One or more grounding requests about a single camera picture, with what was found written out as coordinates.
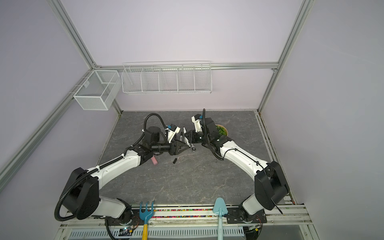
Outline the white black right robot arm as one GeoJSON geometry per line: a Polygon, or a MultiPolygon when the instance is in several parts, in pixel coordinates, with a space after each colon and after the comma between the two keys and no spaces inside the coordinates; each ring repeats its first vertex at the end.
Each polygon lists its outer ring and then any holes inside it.
{"type": "Polygon", "coordinates": [[[254,194],[239,205],[236,216],[240,221],[252,222],[261,210],[272,210],[290,192],[281,165],[261,160],[226,135],[221,135],[215,122],[206,117],[206,110],[191,117],[194,130],[187,132],[191,144],[201,144],[218,160],[229,160],[243,170],[254,181],[254,194]]]}

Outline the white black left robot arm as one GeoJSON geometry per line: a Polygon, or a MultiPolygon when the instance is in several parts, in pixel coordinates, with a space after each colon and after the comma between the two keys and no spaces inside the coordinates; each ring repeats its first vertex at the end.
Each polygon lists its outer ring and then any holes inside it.
{"type": "Polygon", "coordinates": [[[111,180],[130,169],[143,165],[156,155],[168,153],[176,156],[191,147],[191,132],[175,125],[162,128],[148,127],[150,117],[161,119],[159,114],[149,114],[144,120],[142,135],[118,157],[84,170],[75,169],[59,197],[54,217],[59,222],[88,217],[111,218],[120,225],[127,225],[134,216],[130,204],[122,199],[100,196],[99,191],[111,180]]]}

